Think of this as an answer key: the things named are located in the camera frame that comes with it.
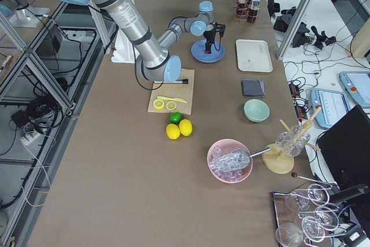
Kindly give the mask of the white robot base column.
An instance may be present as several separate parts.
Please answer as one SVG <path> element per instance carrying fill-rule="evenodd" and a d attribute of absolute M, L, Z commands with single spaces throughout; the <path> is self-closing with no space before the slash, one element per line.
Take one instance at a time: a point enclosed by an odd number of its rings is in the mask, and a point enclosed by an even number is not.
<path fill-rule="evenodd" d="M 135 62 L 135 57 L 138 55 L 138 51 L 133 49 L 127 36 L 119 29 L 114 43 L 111 61 L 113 63 L 133 64 Z"/>

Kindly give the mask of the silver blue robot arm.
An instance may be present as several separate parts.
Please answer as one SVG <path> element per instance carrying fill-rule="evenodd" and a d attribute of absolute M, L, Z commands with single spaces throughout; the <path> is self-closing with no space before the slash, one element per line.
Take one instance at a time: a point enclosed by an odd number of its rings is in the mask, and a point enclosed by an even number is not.
<path fill-rule="evenodd" d="M 195 36 L 203 35 L 214 20 L 213 4 L 203 1 L 199 4 L 199 12 L 195 17 L 172 20 L 163 35 L 157 39 L 131 0 L 59 1 L 84 6 L 93 2 L 98 8 L 106 10 L 139 52 L 135 72 L 146 80 L 157 82 L 174 82 L 180 76 L 181 60 L 169 52 L 169 47 L 185 32 Z"/>

